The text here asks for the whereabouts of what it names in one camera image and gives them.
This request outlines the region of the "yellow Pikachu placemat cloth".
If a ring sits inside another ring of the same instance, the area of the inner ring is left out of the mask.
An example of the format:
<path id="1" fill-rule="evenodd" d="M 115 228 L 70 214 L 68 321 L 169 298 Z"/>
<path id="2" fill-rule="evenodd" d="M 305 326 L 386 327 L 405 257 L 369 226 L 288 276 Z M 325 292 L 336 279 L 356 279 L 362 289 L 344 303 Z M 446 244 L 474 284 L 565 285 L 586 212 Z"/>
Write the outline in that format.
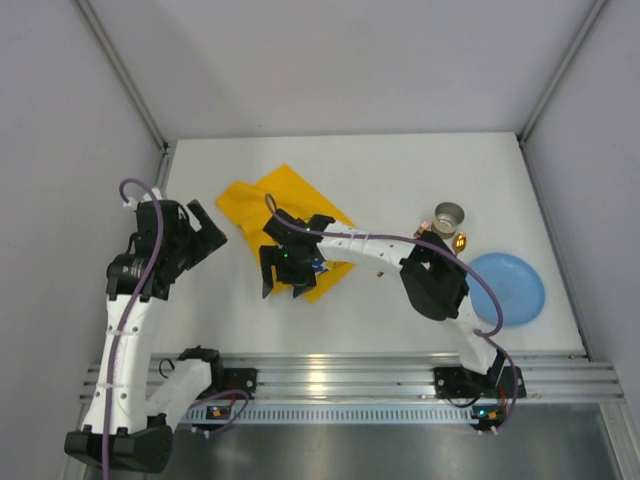
<path id="1" fill-rule="evenodd" d="M 215 201 L 216 206 L 239 227 L 252 254 L 274 241 L 263 232 L 271 217 L 265 195 L 271 194 L 277 205 L 296 218 L 308 220 L 314 214 L 333 217 L 350 227 L 355 224 L 288 165 L 283 164 L 255 184 L 232 183 Z"/>

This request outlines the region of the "copper fork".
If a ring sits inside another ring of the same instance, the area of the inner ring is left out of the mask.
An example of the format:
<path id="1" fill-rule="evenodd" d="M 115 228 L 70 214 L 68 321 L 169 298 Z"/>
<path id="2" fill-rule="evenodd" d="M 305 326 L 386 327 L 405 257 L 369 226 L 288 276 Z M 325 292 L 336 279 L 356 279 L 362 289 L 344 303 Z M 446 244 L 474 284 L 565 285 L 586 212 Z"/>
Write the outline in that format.
<path id="1" fill-rule="evenodd" d="M 430 230 L 431 230 L 431 223 L 428 221 L 423 221 L 414 232 L 413 237 L 416 239 L 420 239 L 424 232 L 430 231 Z"/>

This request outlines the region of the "small metal cup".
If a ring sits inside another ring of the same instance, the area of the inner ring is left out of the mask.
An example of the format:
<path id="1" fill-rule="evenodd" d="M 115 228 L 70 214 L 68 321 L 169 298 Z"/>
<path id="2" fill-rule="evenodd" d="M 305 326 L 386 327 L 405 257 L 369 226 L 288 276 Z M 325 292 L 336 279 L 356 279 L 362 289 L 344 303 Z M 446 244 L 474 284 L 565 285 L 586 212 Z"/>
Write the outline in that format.
<path id="1" fill-rule="evenodd" d="M 453 237 L 464 222 L 464 209 L 454 202 L 442 202 L 434 210 L 432 229 L 444 239 Z"/>

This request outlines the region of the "gold ornate spoon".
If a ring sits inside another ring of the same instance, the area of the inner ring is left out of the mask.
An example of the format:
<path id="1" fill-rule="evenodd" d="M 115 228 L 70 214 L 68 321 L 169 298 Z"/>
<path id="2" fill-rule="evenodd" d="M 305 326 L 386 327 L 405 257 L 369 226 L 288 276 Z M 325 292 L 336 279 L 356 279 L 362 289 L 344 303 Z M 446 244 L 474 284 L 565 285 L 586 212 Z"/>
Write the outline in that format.
<path id="1" fill-rule="evenodd" d="M 458 233 L 452 241 L 452 250 L 455 255 L 462 253 L 467 246 L 467 236 L 464 232 Z"/>

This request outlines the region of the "blue plastic plate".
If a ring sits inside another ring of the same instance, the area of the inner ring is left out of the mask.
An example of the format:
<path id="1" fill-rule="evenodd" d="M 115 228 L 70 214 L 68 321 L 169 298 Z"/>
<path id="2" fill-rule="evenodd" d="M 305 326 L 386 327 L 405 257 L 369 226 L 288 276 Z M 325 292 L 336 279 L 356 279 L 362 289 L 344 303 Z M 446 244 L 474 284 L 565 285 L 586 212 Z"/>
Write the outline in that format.
<path id="1" fill-rule="evenodd" d="M 504 327 L 519 327 L 542 312 L 546 295 L 537 271 L 520 257 L 507 253 L 487 253 L 469 266 L 495 294 L 503 312 Z"/>

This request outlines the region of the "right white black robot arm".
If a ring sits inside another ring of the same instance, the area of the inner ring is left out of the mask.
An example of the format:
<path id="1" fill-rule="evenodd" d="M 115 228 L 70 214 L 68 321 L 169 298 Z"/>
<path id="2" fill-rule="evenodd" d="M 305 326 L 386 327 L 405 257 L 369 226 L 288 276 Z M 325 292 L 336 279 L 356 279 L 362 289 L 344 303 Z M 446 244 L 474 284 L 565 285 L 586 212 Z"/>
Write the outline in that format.
<path id="1" fill-rule="evenodd" d="M 437 234 L 426 232 L 417 239 L 372 234 L 330 216 L 316 214 L 304 221 L 282 209 L 263 232 L 274 241 L 259 248 L 263 297 L 277 283 L 292 287 L 295 298 L 318 289 L 328 275 L 317 273 L 315 262 L 382 272 L 401 281 L 418 314 L 443 325 L 464 369 L 486 378 L 502 373 L 505 355 L 481 337 L 476 322 L 458 318 L 469 293 L 468 270 Z"/>

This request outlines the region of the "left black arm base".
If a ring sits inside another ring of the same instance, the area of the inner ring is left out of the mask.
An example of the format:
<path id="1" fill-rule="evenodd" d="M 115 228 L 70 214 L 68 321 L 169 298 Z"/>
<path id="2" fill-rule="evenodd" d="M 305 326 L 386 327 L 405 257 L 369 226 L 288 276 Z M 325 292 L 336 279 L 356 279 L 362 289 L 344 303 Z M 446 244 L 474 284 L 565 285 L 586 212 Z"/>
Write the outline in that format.
<path id="1" fill-rule="evenodd" d="M 202 391 L 197 400 L 210 398 L 214 394 L 227 390 L 242 390 L 250 399 L 254 398 L 257 388 L 258 370 L 255 368 L 227 368 L 218 373 L 211 385 Z"/>

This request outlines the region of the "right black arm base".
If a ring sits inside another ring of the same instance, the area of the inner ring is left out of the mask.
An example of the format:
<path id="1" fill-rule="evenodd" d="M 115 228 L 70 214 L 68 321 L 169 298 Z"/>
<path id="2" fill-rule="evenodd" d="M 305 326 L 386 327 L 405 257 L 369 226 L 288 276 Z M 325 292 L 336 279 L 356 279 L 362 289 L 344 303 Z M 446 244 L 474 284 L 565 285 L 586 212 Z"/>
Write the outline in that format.
<path id="1" fill-rule="evenodd" d="M 433 370 L 436 397 L 443 400 L 500 399 L 502 395 L 526 398 L 527 391 L 519 367 L 506 367 L 497 375 L 480 375 L 463 367 Z"/>

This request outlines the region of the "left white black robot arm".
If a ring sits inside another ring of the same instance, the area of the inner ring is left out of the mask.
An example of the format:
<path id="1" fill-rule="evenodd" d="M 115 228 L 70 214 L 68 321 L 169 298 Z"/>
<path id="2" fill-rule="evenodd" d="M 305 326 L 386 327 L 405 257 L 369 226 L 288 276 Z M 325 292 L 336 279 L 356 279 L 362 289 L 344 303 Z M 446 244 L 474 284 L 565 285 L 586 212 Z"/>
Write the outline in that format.
<path id="1" fill-rule="evenodd" d="M 64 450 L 80 462 L 114 471 L 158 474 L 168 462 L 179 420 L 197 400 L 223 388 L 223 363 L 215 349 L 184 350 L 174 370 L 148 394 L 157 308 L 185 271 L 222 247 L 226 235 L 192 200 L 143 201 L 127 250 L 109 264 L 107 328 L 94 396 Z"/>

